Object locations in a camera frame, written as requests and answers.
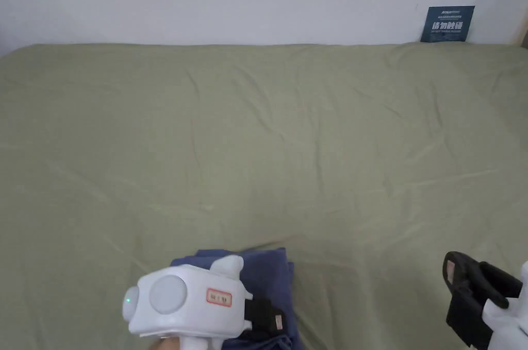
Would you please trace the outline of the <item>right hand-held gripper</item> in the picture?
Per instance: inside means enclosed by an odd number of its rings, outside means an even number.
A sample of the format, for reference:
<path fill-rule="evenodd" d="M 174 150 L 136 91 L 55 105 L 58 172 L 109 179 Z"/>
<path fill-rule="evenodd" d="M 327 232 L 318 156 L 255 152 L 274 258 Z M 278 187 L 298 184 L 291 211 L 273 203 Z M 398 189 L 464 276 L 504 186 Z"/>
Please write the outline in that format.
<path fill-rule="evenodd" d="M 446 323 L 468 347 L 527 349 L 527 262 L 521 281 L 462 252 L 447 252 L 442 266 L 451 292 Z"/>

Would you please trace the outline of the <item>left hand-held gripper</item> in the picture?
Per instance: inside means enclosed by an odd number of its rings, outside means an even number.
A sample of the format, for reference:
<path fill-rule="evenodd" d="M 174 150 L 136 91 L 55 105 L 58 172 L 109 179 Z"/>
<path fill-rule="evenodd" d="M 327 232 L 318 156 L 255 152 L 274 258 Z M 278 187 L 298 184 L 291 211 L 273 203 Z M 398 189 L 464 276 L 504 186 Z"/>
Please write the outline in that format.
<path fill-rule="evenodd" d="M 287 333 L 278 308 L 251 309 L 240 279 L 244 259 L 228 255 L 209 268 L 170 266 L 142 276 L 123 298 L 131 334 L 176 338 L 180 349 L 221 349 L 227 340 L 263 342 Z"/>

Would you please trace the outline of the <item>person's left hand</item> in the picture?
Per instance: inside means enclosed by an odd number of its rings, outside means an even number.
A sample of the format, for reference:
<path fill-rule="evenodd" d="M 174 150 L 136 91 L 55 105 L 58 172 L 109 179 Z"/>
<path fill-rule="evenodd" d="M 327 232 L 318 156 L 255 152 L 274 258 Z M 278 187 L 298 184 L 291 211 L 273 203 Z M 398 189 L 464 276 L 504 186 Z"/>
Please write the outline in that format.
<path fill-rule="evenodd" d="M 150 345 L 148 350 L 180 350 L 179 337 L 159 338 Z"/>

